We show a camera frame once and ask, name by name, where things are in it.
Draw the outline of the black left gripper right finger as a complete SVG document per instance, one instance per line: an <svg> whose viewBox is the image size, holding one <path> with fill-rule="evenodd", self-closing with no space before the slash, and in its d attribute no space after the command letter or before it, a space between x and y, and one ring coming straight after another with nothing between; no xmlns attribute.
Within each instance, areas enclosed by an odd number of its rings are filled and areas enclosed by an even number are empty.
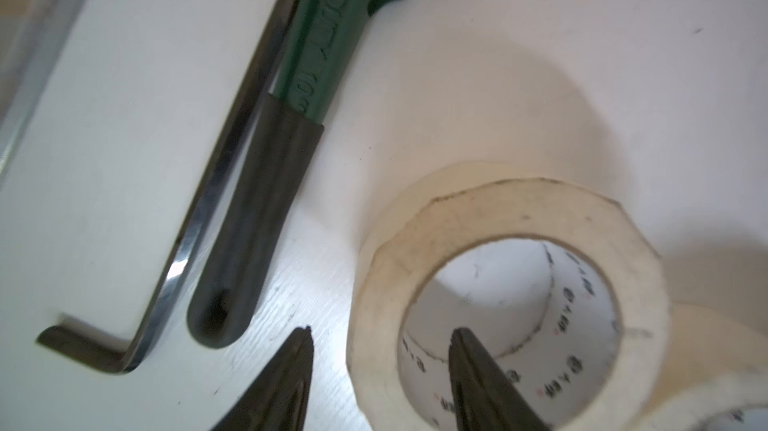
<svg viewBox="0 0 768 431"><path fill-rule="evenodd" d="M457 328L452 332L449 376L459 430L534 431L549 428L468 328Z"/></svg>

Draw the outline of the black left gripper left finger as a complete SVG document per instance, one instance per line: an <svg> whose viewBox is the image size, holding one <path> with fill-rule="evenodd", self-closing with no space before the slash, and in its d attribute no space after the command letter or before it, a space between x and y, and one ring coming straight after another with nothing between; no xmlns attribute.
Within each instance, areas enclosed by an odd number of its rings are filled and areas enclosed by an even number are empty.
<svg viewBox="0 0 768 431"><path fill-rule="evenodd" d="M214 428L229 431L301 431L306 420L313 358L311 328L295 328Z"/></svg>

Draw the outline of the cream masking tape roll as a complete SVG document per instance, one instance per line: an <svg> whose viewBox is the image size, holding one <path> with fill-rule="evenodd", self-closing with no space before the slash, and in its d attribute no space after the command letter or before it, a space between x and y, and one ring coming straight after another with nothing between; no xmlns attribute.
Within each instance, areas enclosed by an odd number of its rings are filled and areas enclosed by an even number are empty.
<svg viewBox="0 0 768 431"><path fill-rule="evenodd" d="M358 259L346 361L376 430L453 430L452 332L470 329L553 430L622 430L666 351L655 251L588 189L470 162L404 191Z"/></svg>
<svg viewBox="0 0 768 431"><path fill-rule="evenodd" d="M746 427L767 409L767 336L714 310L672 308L672 334L657 383L630 430Z"/></svg>

